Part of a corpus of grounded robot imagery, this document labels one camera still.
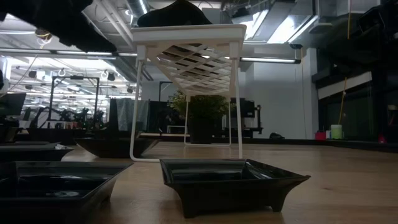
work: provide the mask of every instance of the wooden table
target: wooden table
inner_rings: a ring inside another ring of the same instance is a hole
[[[398,223],[398,154],[330,146],[244,147],[244,158],[312,176],[288,194],[281,213],[266,208],[184,219],[178,195],[163,184],[160,165],[136,162],[119,176],[111,203],[91,223]],[[184,149],[181,142],[160,142],[144,156],[237,158],[238,148]],[[78,148],[63,161],[129,160],[100,159]]]

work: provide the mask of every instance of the plant pot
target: plant pot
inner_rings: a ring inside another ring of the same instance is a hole
[[[192,144],[211,144],[213,132],[214,121],[212,119],[190,119],[188,133]]]

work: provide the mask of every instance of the green plant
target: green plant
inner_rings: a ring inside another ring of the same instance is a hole
[[[228,102],[223,96],[193,96],[189,103],[188,117],[193,119],[218,119],[224,114],[228,114]],[[171,99],[169,106],[177,110],[180,115],[185,116],[187,100],[185,95],[178,91]]]

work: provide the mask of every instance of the cable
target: cable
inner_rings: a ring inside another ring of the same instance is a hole
[[[349,0],[347,40],[349,40],[349,31],[351,30],[351,8],[352,7],[353,7],[353,1]]]
[[[48,38],[48,36],[46,37],[46,40],[43,40],[43,39],[41,39],[41,38],[37,38],[37,43],[38,43],[39,45],[46,45],[46,44],[51,43],[52,38],[49,39],[49,40],[47,40],[47,38]]]
[[[37,37],[46,37],[46,36],[48,36],[48,35],[50,35],[50,33],[48,33],[48,34],[43,34],[43,35],[36,34]]]
[[[303,113],[304,113],[304,133],[305,139],[307,139],[307,121],[305,119],[305,103],[304,103],[304,56],[303,48],[301,48],[301,75],[302,75],[302,94],[303,94]]]

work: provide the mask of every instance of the stand leg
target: stand leg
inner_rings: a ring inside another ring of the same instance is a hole
[[[187,144],[188,106],[189,106],[189,101],[187,100],[187,108],[185,112],[184,144]]]
[[[139,87],[141,85],[142,76],[142,64],[143,62],[138,62],[138,74],[137,74],[137,86],[136,86],[136,98],[134,100],[134,111],[132,114],[132,126],[131,126],[131,140],[130,140],[130,158],[136,162],[159,162],[158,159],[138,159],[134,157],[134,141],[136,139],[136,123],[137,123],[137,112],[138,112],[138,97],[139,97]]]
[[[229,146],[232,145],[232,134],[231,134],[231,99],[229,99],[229,105],[228,105],[228,111],[229,111]]]
[[[242,123],[241,123],[241,100],[239,98],[239,77],[238,77],[238,60],[232,61],[232,69],[235,74],[235,94],[236,94],[236,112],[238,120],[238,146],[239,146],[239,158],[243,158],[243,146],[242,146]]]

